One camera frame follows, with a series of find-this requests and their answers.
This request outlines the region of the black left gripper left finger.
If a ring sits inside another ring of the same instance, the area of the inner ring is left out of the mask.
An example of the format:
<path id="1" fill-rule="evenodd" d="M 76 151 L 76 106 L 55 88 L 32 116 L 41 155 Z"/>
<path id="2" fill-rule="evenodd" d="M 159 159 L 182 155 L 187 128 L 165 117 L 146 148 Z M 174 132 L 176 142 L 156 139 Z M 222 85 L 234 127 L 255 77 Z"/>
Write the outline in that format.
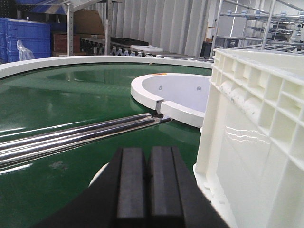
<path id="1" fill-rule="evenodd" d="M 80 195 L 37 228 L 141 228 L 146 220 L 145 157 L 119 148 Z"/>

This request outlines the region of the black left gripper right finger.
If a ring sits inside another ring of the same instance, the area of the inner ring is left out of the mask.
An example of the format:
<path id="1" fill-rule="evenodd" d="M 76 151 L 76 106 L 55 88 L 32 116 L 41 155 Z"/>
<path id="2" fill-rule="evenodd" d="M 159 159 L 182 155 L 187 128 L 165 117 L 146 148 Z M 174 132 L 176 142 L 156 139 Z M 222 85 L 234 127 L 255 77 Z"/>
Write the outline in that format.
<path id="1" fill-rule="evenodd" d="M 152 148 L 148 171 L 150 228 L 227 228 L 202 194 L 177 147 Z"/>

